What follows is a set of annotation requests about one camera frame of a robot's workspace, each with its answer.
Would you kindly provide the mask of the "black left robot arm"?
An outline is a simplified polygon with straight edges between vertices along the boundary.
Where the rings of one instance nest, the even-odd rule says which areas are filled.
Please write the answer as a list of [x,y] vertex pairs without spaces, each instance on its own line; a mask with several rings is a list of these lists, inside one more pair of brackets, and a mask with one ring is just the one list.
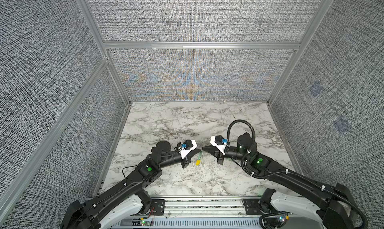
[[175,150],[160,141],[147,157],[123,175],[123,180],[84,203],[69,205],[62,229],[108,229],[126,216],[146,216],[153,212],[152,199],[145,188],[162,175],[162,168],[180,163],[185,168],[201,149],[196,141],[179,143]]

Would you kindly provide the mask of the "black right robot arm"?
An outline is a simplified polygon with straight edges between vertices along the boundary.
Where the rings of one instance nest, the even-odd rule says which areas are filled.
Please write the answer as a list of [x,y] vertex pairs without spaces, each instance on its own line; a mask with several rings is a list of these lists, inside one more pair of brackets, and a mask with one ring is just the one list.
[[211,145],[202,150],[215,156],[219,164],[225,158],[238,160],[250,177],[275,182],[297,193],[296,196],[285,196],[275,189],[265,190],[258,202],[262,212],[259,223],[263,229],[283,227],[290,214],[320,222],[326,229],[368,227],[367,217],[346,186],[321,183],[282,166],[260,153],[255,137],[249,133],[239,136],[235,147],[230,146],[229,139],[213,136]]

